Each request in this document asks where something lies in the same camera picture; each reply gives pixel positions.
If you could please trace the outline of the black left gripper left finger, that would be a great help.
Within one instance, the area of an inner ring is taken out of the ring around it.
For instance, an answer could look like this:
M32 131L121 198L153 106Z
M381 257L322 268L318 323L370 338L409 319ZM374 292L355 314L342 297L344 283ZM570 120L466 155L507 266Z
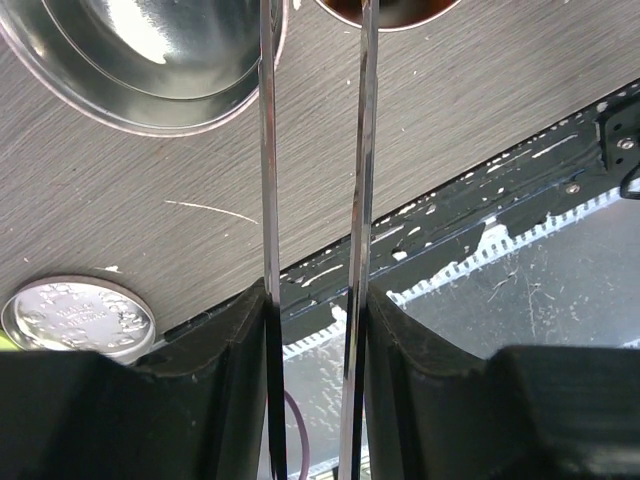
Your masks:
M1 357L5 479L253 479L266 401L257 281L135 366L94 352Z

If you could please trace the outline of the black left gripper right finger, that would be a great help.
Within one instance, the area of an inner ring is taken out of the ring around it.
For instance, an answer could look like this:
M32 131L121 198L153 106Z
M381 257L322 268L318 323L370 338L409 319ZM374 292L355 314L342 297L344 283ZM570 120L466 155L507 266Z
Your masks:
M635 479L639 353L513 345L481 359L371 289L375 479Z

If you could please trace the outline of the tall pink lunch tin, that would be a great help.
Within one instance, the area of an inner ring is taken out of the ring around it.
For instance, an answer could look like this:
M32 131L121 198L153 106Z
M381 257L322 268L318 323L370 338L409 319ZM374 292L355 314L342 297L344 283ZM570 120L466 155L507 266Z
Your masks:
M1 35L64 103L116 130L179 138L258 98L257 1L4 1Z

